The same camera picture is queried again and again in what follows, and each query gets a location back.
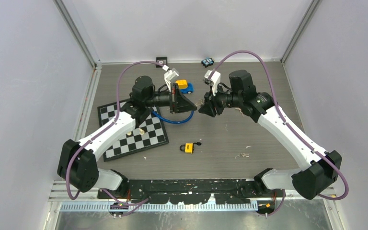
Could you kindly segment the yellow black padlock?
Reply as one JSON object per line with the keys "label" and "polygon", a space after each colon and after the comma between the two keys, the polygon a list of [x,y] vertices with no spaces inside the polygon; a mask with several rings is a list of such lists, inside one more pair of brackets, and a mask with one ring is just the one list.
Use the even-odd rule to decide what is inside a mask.
{"label": "yellow black padlock", "polygon": [[179,150],[187,154],[193,154],[195,150],[195,146],[201,146],[201,145],[202,145],[201,142],[185,143],[179,147]]}

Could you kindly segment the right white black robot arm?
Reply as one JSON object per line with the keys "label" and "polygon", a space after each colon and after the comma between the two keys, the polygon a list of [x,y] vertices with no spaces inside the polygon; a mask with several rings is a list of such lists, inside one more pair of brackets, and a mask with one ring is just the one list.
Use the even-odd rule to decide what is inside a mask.
{"label": "right white black robot arm", "polygon": [[229,75],[230,87],[220,81],[221,74],[208,70],[204,75],[210,91],[205,93],[199,113],[211,117],[222,114],[225,108],[239,108],[255,123],[271,133],[290,153],[298,167],[292,170],[267,168],[254,177],[254,190],[259,196],[268,196],[275,189],[295,190],[305,199],[312,200],[333,184],[342,163],[341,155],[326,151],[309,139],[276,106],[273,97],[257,92],[251,74],[237,70]]}

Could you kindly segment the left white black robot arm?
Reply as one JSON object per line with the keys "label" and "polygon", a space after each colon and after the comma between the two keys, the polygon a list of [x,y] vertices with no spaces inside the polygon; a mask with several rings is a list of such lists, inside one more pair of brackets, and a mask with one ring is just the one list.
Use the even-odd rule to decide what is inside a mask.
{"label": "left white black robot arm", "polygon": [[69,139],[63,144],[57,174],[68,185],[83,193],[92,188],[107,189],[114,197],[123,198],[128,191],[123,175],[97,166],[105,151],[128,132],[139,128],[154,107],[169,107],[171,113],[197,110],[176,83],[170,91],[160,92],[149,76],[136,78],[129,96],[105,125],[79,141]]}

